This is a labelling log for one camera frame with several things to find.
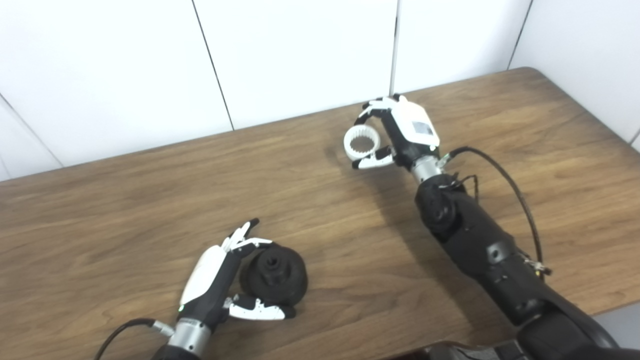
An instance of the white wall panel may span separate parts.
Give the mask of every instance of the white wall panel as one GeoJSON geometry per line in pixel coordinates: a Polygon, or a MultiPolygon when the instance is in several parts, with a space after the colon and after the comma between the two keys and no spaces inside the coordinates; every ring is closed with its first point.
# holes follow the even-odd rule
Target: white wall panel
{"type": "Polygon", "coordinates": [[[196,0],[235,128],[387,95],[395,0],[196,0]]]}
{"type": "Polygon", "coordinates": [[[529,66],[625,141],[640,127],[640,1],[534,0],[511,67],[529,66]]]}
{"type": "Polygon", "coordinates": [[[403,0],[395,92],[507,69],[529,0],[403,0]]]}
{"type": "Polygon", "coordinates": [[[60,168],[60,164],[0,97],[0,170],[15,178],[60,168]]]}
{"type": "Polygon", "coordinates": [[[640,138],[637,138],[632,145],[635,150],[638,150],[640,152],[640,138]]]}
{"type": "Polygon", "coordinates": [[[65,166],[231,130],[190,1],[2,1],[0,49],[0,93],[65,166]]]}
{"type": "Polygon", "coordinates": [[[6,171],[6,168],[4,167],[2,154],[0,153],[0,181],[9,180],[9,179],[10,179],[9,173],[6,171]]]}

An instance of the wooden table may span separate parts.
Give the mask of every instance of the wooden table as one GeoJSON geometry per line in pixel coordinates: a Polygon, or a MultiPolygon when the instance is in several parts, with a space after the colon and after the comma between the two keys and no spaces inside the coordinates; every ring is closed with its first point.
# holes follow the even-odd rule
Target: wooden table
{"type": "MultiPolygon", "coordinates": [[[[525,192],[548,282],[588,313],[640,300],[640,154],[532,69],[407,94],[442,150],[493,155],[525,192]]],[[[173,323],[198,257],[252,217],[296,249],[310,288],[286,322],[230,320],[207,359],[380,359],[439,340],[512,336],[423,228],[396,167],[355,171],[342,136],[360,105],[0,183],[3,359],[89,359],[126,320],[173,323]]],[[[483,206],[533,253],[498,173],[474,155],[483,206]]],[[[166,340],[130,329],[105,359],[166,340]]]]}

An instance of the black cylindrical object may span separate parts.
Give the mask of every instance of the black cylindrical object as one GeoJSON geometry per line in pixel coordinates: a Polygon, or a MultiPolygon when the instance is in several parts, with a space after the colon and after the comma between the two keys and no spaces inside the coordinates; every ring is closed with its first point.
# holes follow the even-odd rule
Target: black cylindrical object
{"type": "Polygon", "coordinates": [[[307,292],[305,262],[292,249],[274,245],[244,269],[240,284],[245,293],[266,303],[293,306],[307,292]]]}

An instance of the robotic arm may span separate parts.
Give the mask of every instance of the robotic arm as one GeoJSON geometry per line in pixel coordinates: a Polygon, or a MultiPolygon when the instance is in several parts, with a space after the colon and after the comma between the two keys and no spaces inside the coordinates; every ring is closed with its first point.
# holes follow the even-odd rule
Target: robotic arm
{"type": "MultiPolygon", "coordinates": [[[[440,139],[427,113],[402,95],[365,104],[352,129],[375,132],[364,125],[372,116],[381,119],[392,145],[360,153],[359,159],[352,158],[353,168],[395,163],[411,172],[418,183],[415,203],[422,222],[458,268],[520,327],[518,343],[531,359],[640,359],[640,352],[619,349],[590,316],[548,287],[538,277],[547,269],[524,256],[456,176],[445,173],[444,165],[459,153],[480,151],[461,148],[440,158],[440,139]]],[[[348,154],[353,151],[350,136],[347,133],[344,141],[348,154]]]]}

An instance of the black wire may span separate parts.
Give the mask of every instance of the black wire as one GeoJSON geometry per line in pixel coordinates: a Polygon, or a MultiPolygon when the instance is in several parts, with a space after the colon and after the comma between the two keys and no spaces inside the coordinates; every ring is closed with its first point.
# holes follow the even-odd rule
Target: black wire
{"type": "Polygon", "coordinates": [[[104,340],[104,342],[102,343],[102,346],[100,347],[100,349],[98,349],[98,352],[95,354],[95,357],[93,357],[93,360],[99,360],[102,357],[102,354],[104,353],[104,351],[107,349],[107,346],[109,346],[109,344],[113,341],[113,339],[115,339],[116,336],[118,336],[118,334],[124,331],[124,329],[128,327],[136,326],[136,325],[146,325],[148,327],[151,327],[155,322],[156,321],[154,319],[137,318],[137,319],[129,320],[128,322],[123,323],[122,325],[120,325],[119,328],[115,329],[111,333],[111,335],[109,335],[107,340],[104,340]]]}
{"type": "MultiPolygon", "coordinates": [[[[511,176],[509,176],[506,170],[504,170],[503,167],[497,163],[497,161],[495,161],[491,156],[485,154],[484,152],[474,147],[469,147],[469,146],[458,147],[457,149],[451,151],[449,155],[453,159],[457,155],[461,154],[462,152],[473,152],[474,154],[482,157],[483,159],[488,161],[491,165],[493,165],[493,167],[495,167],[496,170],[498,170],[498,172],[500,172],[500,174],[504,177],[504,179],[509,183],[509,185],[513,189],[513,192],[515,192],[516,197],[518,198],[518,201],[520,202],[520,205],[522,206],[522,209],[524,210],[525,215],[527,216],[527,221],[529,222],[529,227],[531,228],[531,234],[533,235],[533,244],[536,247],[536,257],[538,258],[538,262],[542,263],[542,244],[540,243],[540,236],[538,234],[538,229],[536,228],[536,223],[533,220],[531,209],[529,209],[529,205],[527,205],[527,201],[524,199],[524,195],[522,195],[522,192],[518,188],[518,185],[516,184],[516,182],[511,178],[511,176]]],[[[542,272],[540,272],[539,277],[542,281],[545,280],[545,274],[543,274],[542,272]]]]}
{"type": "Polygon", "coordinates": [[[474,180],[474,198],[477,203],[480,203],[480,189],[478,188],[478,175],[469,175],[464,179],[460,180],[461,184],[464,184],[465,181],[473,179],[474,180]]]}

